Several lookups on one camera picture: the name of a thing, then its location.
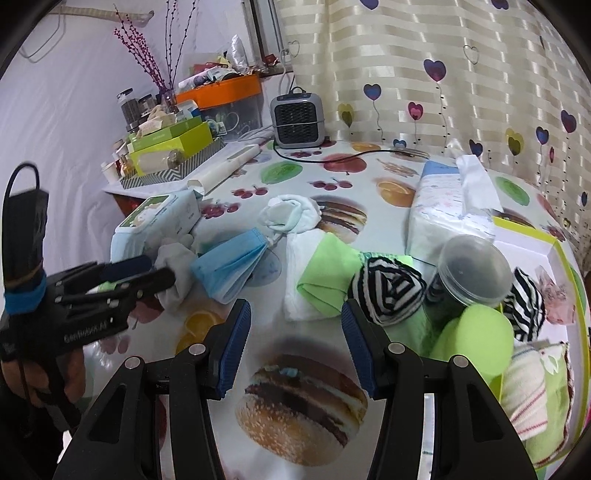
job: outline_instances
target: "striped curtain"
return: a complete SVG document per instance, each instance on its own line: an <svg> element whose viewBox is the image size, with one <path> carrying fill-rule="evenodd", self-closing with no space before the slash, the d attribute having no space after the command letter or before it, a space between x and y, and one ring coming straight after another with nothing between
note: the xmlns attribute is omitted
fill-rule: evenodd
<svg viewBox="0 0 591 480"><path fill-rule="evenodd" d="M527 0L275 4L333 139L472 152L537 186L591 268L591 85Z"/></svg>

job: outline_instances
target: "chevron patterned box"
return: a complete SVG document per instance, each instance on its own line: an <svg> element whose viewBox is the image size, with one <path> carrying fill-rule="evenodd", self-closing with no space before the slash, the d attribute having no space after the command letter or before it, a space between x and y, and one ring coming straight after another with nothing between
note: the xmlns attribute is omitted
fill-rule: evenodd
<svg viewBox="0 0 591 480"><path fill-rule="evenodd" d="M195 153L191 158L185 160L177 168L169 168L168 170L149 173L147 175L142 175L141 177L137 174L129 178L126 177L121 179L121 186L127 190L135 187L142 187L144 185L154 185L156 183L165 183L167 181L182 180L195 170L195 168L224 147L225 144L222 139L217 138L207 147Z"/></svg>

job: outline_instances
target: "plastic bag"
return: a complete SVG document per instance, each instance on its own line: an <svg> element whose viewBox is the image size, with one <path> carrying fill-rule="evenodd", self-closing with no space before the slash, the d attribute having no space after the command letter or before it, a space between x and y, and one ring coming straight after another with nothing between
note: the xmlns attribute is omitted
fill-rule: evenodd
<svg viewBox="0 0 591 480"><path fill-rule="evenodd" d="M537 267L535 273L544 298L546 319L554 325L573 325L575 309L572 293L567 291L565 285L556 285L544 267Z"/></svg>
<svg viewBox="0 0 591 480"><path fill-rule="evenodd" d="M245 74L248 71L248 60L246 59L246 52L242 40L238 35L232 37L230 49L227 55L231 65L236 69L238 73Z"/></svg>

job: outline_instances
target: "power cord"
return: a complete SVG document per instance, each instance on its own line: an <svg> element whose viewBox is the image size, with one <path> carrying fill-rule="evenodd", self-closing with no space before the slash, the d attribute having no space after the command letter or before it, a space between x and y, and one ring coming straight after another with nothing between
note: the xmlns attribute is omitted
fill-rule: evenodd
<svg viewBox="0 0 591 480"><path fill-rule="evenodd" d="M273 151L279 155L281 158L285 158L286 160L291 160L294 162L298 162L298 163L341 163L347 160L351 160L351 158L357 158L360 157L361 155L365 155L367 153L380 153L380 152L385 152L385 153L404 153L404 154L408 154L408 150L405 148L390 148L388 150L366 150L365 152L359 152L353 155L349 155L347 157L343 157L340 158L338 160L302 160L300 158L294 158L294 157L286 157L285 155L280 154L277 151L277 142L276 140L273 140Z"/></svg>

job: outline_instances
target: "paper roll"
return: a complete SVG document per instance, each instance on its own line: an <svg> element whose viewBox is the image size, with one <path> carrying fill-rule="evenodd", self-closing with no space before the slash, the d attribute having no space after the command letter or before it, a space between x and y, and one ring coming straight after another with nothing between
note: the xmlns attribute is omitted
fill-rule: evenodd
<svg viewBox="0 0 591 480"><path fill-rule="evenodd" d="M220 163L198 172L187 182L187 187L205 196L260 152L261 147L258 145L247 145Z"/></svg>

